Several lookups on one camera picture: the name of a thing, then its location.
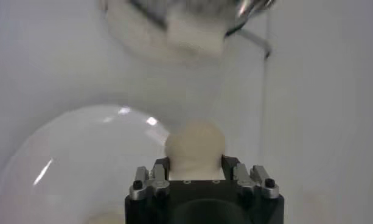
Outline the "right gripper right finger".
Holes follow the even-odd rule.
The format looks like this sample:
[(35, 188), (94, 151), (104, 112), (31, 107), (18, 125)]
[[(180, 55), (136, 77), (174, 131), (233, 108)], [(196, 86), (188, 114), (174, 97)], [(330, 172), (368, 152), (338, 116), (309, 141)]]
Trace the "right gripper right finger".
[(234, 181), (241, 194), (260, 191), (263, 198), (275, 200), (279, 198), (279, 186), (271, 178), (264, 166), (254, 165), (250, 170), (238, 158), (222, 155), (221, 169), (225, 180)]

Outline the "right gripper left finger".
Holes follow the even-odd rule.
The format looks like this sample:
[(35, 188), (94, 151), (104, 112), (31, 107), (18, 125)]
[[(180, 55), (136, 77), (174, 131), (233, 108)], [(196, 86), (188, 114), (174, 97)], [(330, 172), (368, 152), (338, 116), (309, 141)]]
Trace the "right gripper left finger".
[(170, 192), (169, 171), (168, 157), (157, 159), (151, 171), (145, 166), (138, 167), (133, 184), (129, 188), (129, 198), (144, 200), (151, 195), (166, 198)]

